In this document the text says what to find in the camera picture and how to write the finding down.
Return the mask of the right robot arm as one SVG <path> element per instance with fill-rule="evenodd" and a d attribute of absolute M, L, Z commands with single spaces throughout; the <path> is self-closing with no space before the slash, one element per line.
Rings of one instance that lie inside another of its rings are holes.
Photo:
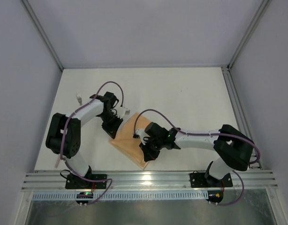
<path fill-rule="evenodd" d="M 203 175 L 203 181 L 209 187 L 218 187 L 233 170 L 246 171 L 254 145 L 251 139 L 227 124 L 206 134 L 195 134 L 174 127 L 166 130 L 151 122 L 146 128 L 135 130 L 134 138 L 141 140 L 139 147 L 146 162 L 155 160 L 162 149 L 195 148 L 215 151 L 219 158 L 208 165 Z"/>

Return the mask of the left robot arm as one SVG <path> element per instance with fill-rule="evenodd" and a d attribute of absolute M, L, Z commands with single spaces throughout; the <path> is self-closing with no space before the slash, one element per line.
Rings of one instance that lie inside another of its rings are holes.
<path fill-rule="evenodd" d="M 111 93 L 103 96 L 93 95 L 89 101 L 69 114 L 55 113 L 52 116 L 45 145 L 58 154 L 71 171 L 74 178 L 93 182 L 91 167 L 79 153 L 81 147 L 81 129 L 95 117 L 102 119 L 102 129 L 112 138 L 116 137 L 123 117 L 128 113 L 124 106 L 118 106 L 119 100 Z"/>

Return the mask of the orange cloth napkin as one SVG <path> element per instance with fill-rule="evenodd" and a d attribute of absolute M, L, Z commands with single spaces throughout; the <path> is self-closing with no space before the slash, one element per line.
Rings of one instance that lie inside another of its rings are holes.
<path fill-rule="evenodd" d="M 133 114 L 109 143 L 143 170 L 149 163 L 144 161 L 144 154 L 139 147 L 140 139 L 133 138 L 134 123 L 138 115 L 138 112 Z"/>

